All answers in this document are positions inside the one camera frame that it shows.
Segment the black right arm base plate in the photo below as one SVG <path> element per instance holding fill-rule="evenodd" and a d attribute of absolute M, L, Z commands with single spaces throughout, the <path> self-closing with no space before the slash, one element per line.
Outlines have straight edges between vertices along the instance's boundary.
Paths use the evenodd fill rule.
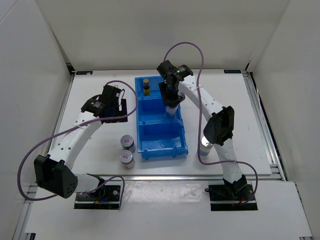
<path fill-rule="evenodd" d="M 255 197 L 253 186 L 247 184 L 239 193 L 233 193 L 225 185 L 209 185 L 204 189 L 209 194 L 210 210 L 212 212 L 226 211 L 257 211 L 258 205 Z"/>

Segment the blue label shaker silver lid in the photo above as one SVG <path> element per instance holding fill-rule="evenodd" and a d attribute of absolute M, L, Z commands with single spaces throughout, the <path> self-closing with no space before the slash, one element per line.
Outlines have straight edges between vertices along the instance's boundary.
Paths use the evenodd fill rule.
<path fill-rule="evenodd" d="M 174 107 L 167 105 L 165 107 L 164 117 L 166 119 L 174 119 L 176 117 L 177 110 L 178 110 L 178 105 L 174 106 Z"/>

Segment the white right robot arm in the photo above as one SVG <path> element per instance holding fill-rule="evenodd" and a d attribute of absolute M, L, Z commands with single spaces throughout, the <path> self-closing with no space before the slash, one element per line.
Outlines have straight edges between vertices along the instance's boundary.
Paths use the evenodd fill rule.
<path fill-rule="evenodd" d="M 178 105 L 188 97 L 199 109 L 207 123 L 203 134 L 215 148 L 223 171 L 224 193 L 230 200 L 238 199 L 247 185 L 233 148 L 235 111 L 217 102 L 205 89 L 198 87 L 192 70 L 186 65 L 175 67 L 169 60 L 156 69 L 164 79 L 159 83 L 165 116 L 172 118 Z"/>

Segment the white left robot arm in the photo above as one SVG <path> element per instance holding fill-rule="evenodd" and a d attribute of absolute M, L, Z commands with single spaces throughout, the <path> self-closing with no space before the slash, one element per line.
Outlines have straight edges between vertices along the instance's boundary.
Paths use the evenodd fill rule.
<path fill-rule="evenodd" d="M 94 174 L 74 174 L 72 168 L 87 141 L 103 123 L 117 123 L 127 114 L 121 89 L 106 84 L 101 94 L 88 99 L 81 107 L 75 129 L 66 133 L 45 156 L 34 160 L 37 186 L 62 198 L 73 193 L 88 194 L 93 200 L 104 198 L 104 179 Z"/>

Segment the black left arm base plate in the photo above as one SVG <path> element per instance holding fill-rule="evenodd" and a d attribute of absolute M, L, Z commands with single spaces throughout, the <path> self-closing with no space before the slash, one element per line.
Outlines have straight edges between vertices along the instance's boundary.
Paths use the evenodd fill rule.
<path fill-rule="evenodd" d="M 95 193 L 77 193 L 73 208 L 76 210 L 119 210 L 122 189 L 121 181 L 111 181 Z"/>

